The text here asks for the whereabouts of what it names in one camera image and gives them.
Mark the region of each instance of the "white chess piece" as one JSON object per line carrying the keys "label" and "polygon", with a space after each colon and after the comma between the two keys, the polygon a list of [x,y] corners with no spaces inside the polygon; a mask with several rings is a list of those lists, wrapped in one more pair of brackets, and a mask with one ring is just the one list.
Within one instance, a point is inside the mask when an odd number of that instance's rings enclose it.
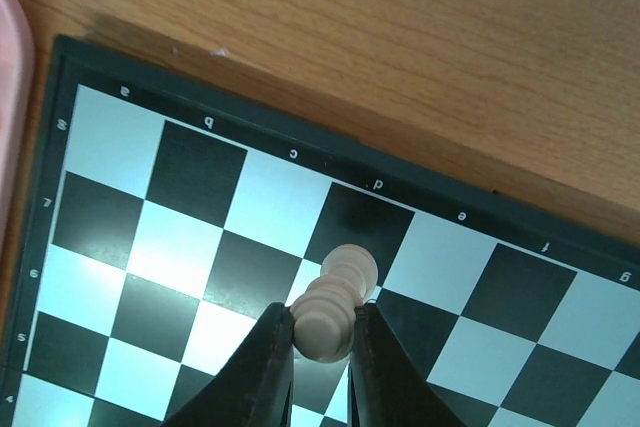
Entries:
{"label": "white chess piece", "polygon": [[363,247],[346,244],[322,262],[320,277],[292,305],[294,344],[305,357],[336,362],[353,345],[355,307],[366,302],[378,281],[378,266]]}

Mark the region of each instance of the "wooden surface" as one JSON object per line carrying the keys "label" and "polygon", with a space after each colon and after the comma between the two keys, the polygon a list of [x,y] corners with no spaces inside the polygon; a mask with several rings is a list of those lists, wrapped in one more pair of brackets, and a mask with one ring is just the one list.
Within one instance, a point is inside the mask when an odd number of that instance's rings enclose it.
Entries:
{"label": "wooden surface", "polygon": [[21,2],[39,55],[5,295],[56,33],[640,243],[640,0]]}

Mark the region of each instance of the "white square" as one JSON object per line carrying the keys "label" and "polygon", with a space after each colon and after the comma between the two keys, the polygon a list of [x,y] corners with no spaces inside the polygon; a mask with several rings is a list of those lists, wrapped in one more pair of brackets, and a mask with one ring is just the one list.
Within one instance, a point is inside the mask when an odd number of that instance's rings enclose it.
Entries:
{"label": "white square", "polygon": [[329,177],[250,150],[224,228],[303,257],[329,187]]}
{"label": "white square", "polygon": [[96,397],[163,420],[180,364],[116,339],[109,339]]}
{"label": "white square", "polygon": [[579,272],[539,343],[615,369],[640,332],[640,292]]}
{"label": "white square", "polygon": [[428,380],[454,392],[500,405],[535,345],[460,317]]}
{"label": "white square", "polygon": [[309,284],[320,277],[320,269],[320,264],[316,264],[308,260],[300,262],[298,273],[296,274],[296,278],[293,279],[289,296],[287,297],[287,301],[284,305],[293,304],[298,297],[304,294],[307,291]]}
{"label": "white square", "polygon": [[222,229],[145,202],[127,272],[202,298]]}
{"label": "white square", "polygon": [[144,198],[163,127],[161,115],[80,86],[65,169]]}
{"label": "white square", "polygon": [[340,422],[348,423],[349,415],[349,364],[344,369],[338,387],[333,393],[329,407],[325,415],[332,419],[339,420]]}
{"label": "white square", "polygon": [[489,236],[416,212],[384,288],[460,314],[496,244]]}
{"label": "white square", "polygon": [[297,405],[291,409],[291,427],[320,427],[323,418],[322,415]]}
{"label": "white square", "polygon": [[613,372],[578,427],[640,425],[640,380]]}
{"label": "white square", "polygon": [[37,310],[111,335],[126,273],[53,244],[47,249]]}
{"label": "white square", "polygon": [[84,427],[89,423],[92,407],[90,397],[24,374],[13,425]]}
{"label": "white square", "polygon": [[372,302],[375,304],[378,301],[378,296],[380,295],[380,292],[382,292],[382,287],[380,287],[379,285],[376,285],[373,288],[373,292],[371,292],[371,297],[369,297],[368,302]]}
{"label": "white square", "polygon": [[510,410],[498,409],[489,427],[553,427],[545,422],[516,414]]}
{"label": "white square", "polygon": [[201,301],[182,363],[217,375],[255,323],[255,319]]}

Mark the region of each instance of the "black square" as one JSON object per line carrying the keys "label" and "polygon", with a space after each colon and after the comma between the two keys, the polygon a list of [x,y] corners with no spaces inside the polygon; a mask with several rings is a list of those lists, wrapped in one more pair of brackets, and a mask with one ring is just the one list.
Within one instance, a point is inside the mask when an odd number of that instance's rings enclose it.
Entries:
{"label": "black square", "polygon": [[272,302],[285,302],[301,259],[225,231],[209,274],[204,299],[259,318]]}
{"label": "black square", "polygon": [[173,394],[169,401],[169,408],[165,418],[169,418],[178,412],[184,405],[193,399],[205,386],[213,380],[213,375],[201,372],[186,365],[180,366]]}
{"label": "black square", "polygon": [[339,245],[361,245],[376,259],[378,285],[382,285],[412,219],[410,210],[332,184],[305,259],[321,264],[327,254]]}
{"label": "black square", "polygon": [[574,427],[611,371],[537,345],[502,407],[556,427]]}
{"label": "black square", "polygon": [[347,368],[348,357],[333,364],[324,364],[303,357],[296,349],[293,362],[294,405],[324,415]]}
{"label": "black square", "polygon": [[142,199],[67,172],[53,243],[127,268]]}
{"label": "black square", "polygon": [[94,399],[88,427],[159,427],[161,422],[118,405]]}
{"label": "black square", "polygon": [[331,417],[325,417],[322,419],[320,427],[347,427],[347,424],[340,422],[339,420],[332,419]]}
{"label": "black square", "polygon": [[111,336],[180,362],[198,304],[198,299],[129,274]]}
{"label": "black square", "polygon": [[429,384],[429,387],[467,427],[487,427],[498,410],[495,405],[445,389],[439,385]]}
{"label": "black square", "polygon": [[93,395],[108,337],[38,312],[28,373]]}
{"label": "black square", "polygon": [[387,289],[380,291],[376,304],[414,367],[426,380],[458,316]]}
{"label": "black square", "polygon": [[165,122],[147,200],[223,227],[247,151]]}
{"label": "black square", "polygon": [[537,342],[575,275],[498,244],[462,315]]}
{"label": "black square", "polygon": [[621,374],[640,380],[640,333],[616,368]]}

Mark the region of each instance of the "chess piece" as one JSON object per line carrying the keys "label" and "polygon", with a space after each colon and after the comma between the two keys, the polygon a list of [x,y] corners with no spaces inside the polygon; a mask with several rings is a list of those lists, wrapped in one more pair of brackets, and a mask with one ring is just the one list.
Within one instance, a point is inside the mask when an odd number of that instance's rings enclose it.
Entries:
{"label": "chess piece", "polygon": [[322,262],[320,277],[291,305],[294,344],[305,357],[336,362],[353,345],[354,308],[366,302],[378,280],[378,266],[363,247],[337,247]]}

